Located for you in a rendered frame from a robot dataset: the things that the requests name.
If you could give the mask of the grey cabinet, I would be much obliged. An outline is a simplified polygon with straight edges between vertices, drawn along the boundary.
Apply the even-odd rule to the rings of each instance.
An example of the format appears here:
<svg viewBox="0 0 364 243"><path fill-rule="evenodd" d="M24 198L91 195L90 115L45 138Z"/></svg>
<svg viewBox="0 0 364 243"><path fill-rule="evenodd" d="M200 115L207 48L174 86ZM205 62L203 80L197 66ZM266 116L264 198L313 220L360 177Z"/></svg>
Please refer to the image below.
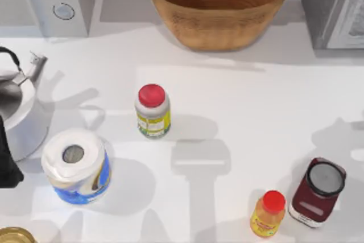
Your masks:
<svg viewBox="0 0 364 243"><path fill-rule="evenodd" d="M316 50L364 50L364 0L301 0Z"/></svg>

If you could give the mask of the red-capped yellow-label jar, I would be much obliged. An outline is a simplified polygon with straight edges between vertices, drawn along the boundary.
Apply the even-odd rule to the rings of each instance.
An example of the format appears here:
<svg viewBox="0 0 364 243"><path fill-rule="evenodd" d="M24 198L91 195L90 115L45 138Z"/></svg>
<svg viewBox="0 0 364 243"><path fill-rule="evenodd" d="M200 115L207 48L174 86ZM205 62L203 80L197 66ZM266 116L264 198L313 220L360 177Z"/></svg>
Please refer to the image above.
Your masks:
<svg viewBox="0 0 364 243"><path fill-rule="evenodd" d="M161 138L171 127L168 93L158 84L146 84L138 91L135 110L139 131L147 138Z"/></svg>

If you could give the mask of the brown woven basket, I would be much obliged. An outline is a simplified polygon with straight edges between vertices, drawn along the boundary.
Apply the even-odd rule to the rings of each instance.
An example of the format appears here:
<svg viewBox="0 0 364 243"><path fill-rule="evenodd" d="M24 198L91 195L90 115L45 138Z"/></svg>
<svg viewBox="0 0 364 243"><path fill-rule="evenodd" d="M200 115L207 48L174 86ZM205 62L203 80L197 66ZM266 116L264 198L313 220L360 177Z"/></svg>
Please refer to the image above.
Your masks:
<svg viewBox="0 0 364 243"><path fill-rule="evenodd" d="M163 23L184 46L230 51L254 43L285 0L152 0Z"/></svg>

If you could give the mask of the white paper towel roll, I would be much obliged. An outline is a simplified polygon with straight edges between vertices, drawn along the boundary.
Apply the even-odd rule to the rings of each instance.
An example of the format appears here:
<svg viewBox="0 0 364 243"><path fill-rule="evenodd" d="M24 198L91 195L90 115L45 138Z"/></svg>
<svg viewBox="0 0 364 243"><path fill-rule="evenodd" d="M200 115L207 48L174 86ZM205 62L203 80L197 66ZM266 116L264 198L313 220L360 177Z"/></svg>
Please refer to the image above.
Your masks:
<svg viewBox="0 0 364 243"><path fill-rule="evenodd" d="M69 204L89 204L110 184L104 142L87 129L68 129L53 136L43 147L41 164L58 197Z"/></svg>

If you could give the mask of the small yellow red-capped bottle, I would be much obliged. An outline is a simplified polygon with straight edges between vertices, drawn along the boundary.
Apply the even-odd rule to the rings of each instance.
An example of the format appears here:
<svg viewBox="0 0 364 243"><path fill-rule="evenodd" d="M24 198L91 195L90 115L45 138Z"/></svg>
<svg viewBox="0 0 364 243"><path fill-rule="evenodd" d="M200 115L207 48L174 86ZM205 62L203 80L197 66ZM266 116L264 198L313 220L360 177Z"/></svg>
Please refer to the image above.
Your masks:
<svg viewBox="0 0 364 243"><path fill-rule="evenodd" d="M262 238L274 236L286 213L286 199L277 190L269 190L257 201L250 218L253 233Z"/></svg>

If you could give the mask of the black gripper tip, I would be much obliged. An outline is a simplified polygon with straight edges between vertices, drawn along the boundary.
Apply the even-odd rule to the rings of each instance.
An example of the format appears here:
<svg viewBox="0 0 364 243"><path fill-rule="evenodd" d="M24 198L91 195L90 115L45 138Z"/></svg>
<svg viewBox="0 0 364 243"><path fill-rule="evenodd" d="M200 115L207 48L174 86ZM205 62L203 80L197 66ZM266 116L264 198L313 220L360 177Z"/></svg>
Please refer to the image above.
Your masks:
<svg viewBox="0 0 364 243"><path fill-rule="evenodd" d="M24 175L11 155L4 121L0 116L0 189L15 188L23 180Z"/></svg>

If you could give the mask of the white microwave knob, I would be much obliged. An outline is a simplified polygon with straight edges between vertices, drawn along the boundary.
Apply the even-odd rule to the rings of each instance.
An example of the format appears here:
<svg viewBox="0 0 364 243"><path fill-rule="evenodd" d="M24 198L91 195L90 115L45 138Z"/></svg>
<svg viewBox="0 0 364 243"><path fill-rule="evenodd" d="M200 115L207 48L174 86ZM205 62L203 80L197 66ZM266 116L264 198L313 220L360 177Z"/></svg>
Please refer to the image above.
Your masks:
<svg viewBox="0 0 364 243"><path fill-rule="evenodd" d="M59 3L54 5L53 14L61 20L71 20L75 16L74 8L67 3Z"/></svg>

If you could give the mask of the pale microwave oven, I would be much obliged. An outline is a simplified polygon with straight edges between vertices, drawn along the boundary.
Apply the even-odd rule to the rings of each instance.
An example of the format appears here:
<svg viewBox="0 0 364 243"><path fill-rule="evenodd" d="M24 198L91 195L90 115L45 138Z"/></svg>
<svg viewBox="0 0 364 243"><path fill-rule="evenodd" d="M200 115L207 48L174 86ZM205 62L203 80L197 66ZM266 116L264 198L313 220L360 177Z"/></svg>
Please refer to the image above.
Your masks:
<svg viewBox="0 0 364 243"><path fill-rule="evenodd" d="M53 6L67 3L71 20L53 14ZM0 37L80 38L89 35L95 0L0 0Z"/></svg>

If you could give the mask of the dark red jar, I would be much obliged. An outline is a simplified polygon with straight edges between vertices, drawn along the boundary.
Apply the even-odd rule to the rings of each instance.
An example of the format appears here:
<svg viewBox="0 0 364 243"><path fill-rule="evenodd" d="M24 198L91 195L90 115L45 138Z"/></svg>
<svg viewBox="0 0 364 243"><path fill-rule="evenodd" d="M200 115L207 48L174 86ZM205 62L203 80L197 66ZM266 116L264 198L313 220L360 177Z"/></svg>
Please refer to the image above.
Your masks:
<svg viewBox="0 0 364 243"><path fill-rule="evenodd" d="M313 158L289 204L289 214L310 228L321 227L333 212L345 182L343 167L322 157Z"/></svg>

